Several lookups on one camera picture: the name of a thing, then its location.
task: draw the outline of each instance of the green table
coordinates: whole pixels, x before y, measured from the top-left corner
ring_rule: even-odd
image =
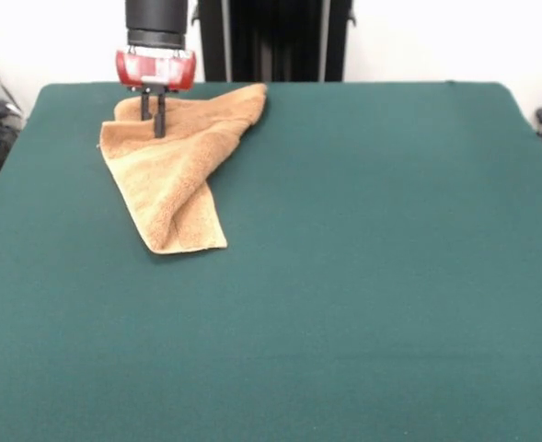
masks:
[[[236,85],[199,85],[209,98]],[[542,441],[542,145],[494,84],[270,85],[150,254],[50,86],[0,176],[0,441]]]

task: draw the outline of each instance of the towel fold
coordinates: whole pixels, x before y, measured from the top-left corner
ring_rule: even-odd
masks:
[[[140,99],[115,107],[100,149],[145,245],[154,253],[225,248],[207,177],[256,123],[266,87],[252,85],[208,100],[167,99],[167,136],[140,121]],[[156,98],[150,101],[156,112]]]

